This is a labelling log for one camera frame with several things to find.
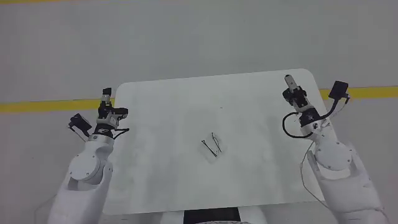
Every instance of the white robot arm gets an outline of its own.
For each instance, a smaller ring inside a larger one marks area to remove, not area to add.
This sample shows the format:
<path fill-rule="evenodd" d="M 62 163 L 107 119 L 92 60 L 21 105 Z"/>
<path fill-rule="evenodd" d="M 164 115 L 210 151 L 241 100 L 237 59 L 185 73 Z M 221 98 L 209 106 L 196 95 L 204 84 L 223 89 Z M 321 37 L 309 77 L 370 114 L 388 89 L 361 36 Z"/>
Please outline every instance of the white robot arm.
<path fill-rule="evenodd" d="M 79 114 L 71 120 L 70 129 L 81 129 L 88 136 L 85 149 L 76 155 L 70 165 L 67 176 L 58 190 L 53 203 L 49 224 L 94 224 L 98 223 L 111 182 L 113 166 L 108 156 L 113 151 L 114 140 L 128 129 L 117 129 L 119 120 L 127 117 L 125 108 L 113 108 L 111 89 L 103 90 L 98 108 L 96 128 L 91 128 Z M 122 131 L 113 137 L 112 131 Z"/>
<path fill-rule="evenodd" d="M 292 138 L 310 139 L 315 143 L 315 154 L 309 151 L 308 161 L 325 198 L 327 207 L 334 214 L 339 223 L 347 224 L 387 224 L 381 201 L 373 186 L 368 172 L 363 166 L 358 153 L 349 142 L 340 142 L 328 117 L 336 108 L 337 102 L 349 97 L 346 94 L 347 83 L 335 82 L 329 98 L 334 99 L 329 113 L 320 116 L 307 100 L 307 93 L 297 86 L 291 75 L 285 76 L 288 85 L 283 93 L 284 98 L 300 114 L 299 120 L 303 136 L 293 136 L 285 129 L 284 118 L 282 127 Z M 349 176 L 340 179 L 327 179 L 318 165 L 326 170 L 342 171 L 349 169 Z"/>

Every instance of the black cable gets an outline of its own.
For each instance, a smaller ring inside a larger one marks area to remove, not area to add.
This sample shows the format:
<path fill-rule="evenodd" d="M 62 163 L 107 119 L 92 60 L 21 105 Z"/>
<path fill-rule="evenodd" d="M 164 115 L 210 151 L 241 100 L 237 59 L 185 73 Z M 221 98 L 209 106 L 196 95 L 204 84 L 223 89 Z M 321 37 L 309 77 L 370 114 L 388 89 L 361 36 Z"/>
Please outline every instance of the black cable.
<path fill-rule="evenodd" d="M 206 144 L 206 142 L 205 142 L 204 140 L 202 140 L 201 142 L 207 147 L 207 149 L 209 149 L 209 150 L 211 151 L 211 153 L 213 153 L 213 155 L 214 155 L 215 157 L 217 157 L 217 154 L 215 154 L 215 153 L 213 152 L 213 150 L 210 149 L 210 147 Z"/>
<path fill-rule="evenodd" d="M 292 112 L 292 113 L 288 113 L 286 116 L 284 116 L 284 118 L 282 119 L 282 129 L 284 130 L 284 132 L 286 133 L 286 135 L 288 135 L 289 137 L 291 137 L 291 138 L 302 138 L 302 139 L 305 139 L 305 138 L 308 138 L 309 136 L 311 136 L 312 135 L 312 132 L 310 132 L 310 133 L 308 133 L 307 135 L 305 135 L 305 136 L 295 136 L 295 135 L 291 135 L 290 133 L 288 133 L 287 131 L 286 131 L 286 127 L 285 127 L 285 120 L 287 119 L 287 117 L 289 117 L 289 116 L 291 116 L 291 115 L 293 115 L 293 114 L 298 114 L 298 113 L 296 113 L 296 112 Z"/>
<path fill-rule="evenodd" d="M 216 137 L 214 137 L 214 133 L 211 133 L 211 137 L 213 138 L 214 142 L 216 143 L 218 150 L 221 152 L 220 142 L 218 142 L 218 139 Z"/>
<path fill-rule="evenodd" d="M 130 128 L 126 128 L 126 129 L 115 129 L 115 131 L 122 131 L 121 133 L 119 133 L 118 135 L 116 135 L 113 140 L 116 140 L 117 137 L 119 137 L 120 135 L 130 131 Z"/>
<path fill-rule="evenodd" d="M 325 115 L 322 115 L 320 117 L 320 119 L 325 119 L 325 118 L 329 117 L 332 114 L 332 112 L 336 109 L 337 103 L 338 103 L 338 100 L 334 100 L 333 105 L 331 106 L 329 112 Z"/>

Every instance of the floor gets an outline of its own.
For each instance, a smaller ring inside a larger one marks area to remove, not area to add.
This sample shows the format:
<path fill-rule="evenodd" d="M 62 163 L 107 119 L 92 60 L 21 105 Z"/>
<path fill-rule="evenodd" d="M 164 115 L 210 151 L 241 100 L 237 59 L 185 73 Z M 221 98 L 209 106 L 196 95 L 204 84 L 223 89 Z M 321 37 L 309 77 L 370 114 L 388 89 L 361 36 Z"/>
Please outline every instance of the floor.
<path fill-rule="evenodd" d="M 0 102 L 98 98 L 124 82 L 307 68 L 320 88 L 396 86 L 395 0 L 94 0 L 0 4 Z M 398 98 L 351 102 L 333 119 L 398 222 L 394 123 Z M 0 220 L 45 223 L 83 142 L 80 112 L 1 113 Z M 319 203 L 261 207 L 268 222 L 335 223 Z M 156 223 L 159 214 L 103 215 Z"/>

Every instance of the black cable connector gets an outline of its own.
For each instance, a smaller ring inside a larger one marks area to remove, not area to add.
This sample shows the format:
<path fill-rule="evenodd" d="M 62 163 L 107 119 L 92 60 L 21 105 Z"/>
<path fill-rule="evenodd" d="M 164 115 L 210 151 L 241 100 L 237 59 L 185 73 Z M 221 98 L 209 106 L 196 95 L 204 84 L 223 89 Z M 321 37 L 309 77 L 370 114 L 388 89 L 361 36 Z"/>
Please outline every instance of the black cable connector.
<path fill-rule="evenodd" d="M 291 138 L 301 138 L 301 139 L 306 139 L 306 138 L 308 138 L 309 136 L 311 136 L 311 135 L 313 134 L 313 132 L 310 132 L 310 133 L 308 133 L 308 134 L 305 135 L 305 136 L 291 135 L 290 133 L 287 132 L 286 126 L 285 126 L 285 121 L 286 121 L 287 117 L 289 117 L 289 116 L 291 116 L 291 115 L 293 115 L 293 114 L 298 115 L 297 112 L 292 112 L 292 113 L 288 113 L 288 114 L 287 114 L 286 116 L 284 116 L 284 118 L 282 119 L 282 129 L 284 130 L 285 134 L 288 135 L 288 136 L 291 137 Z"/>

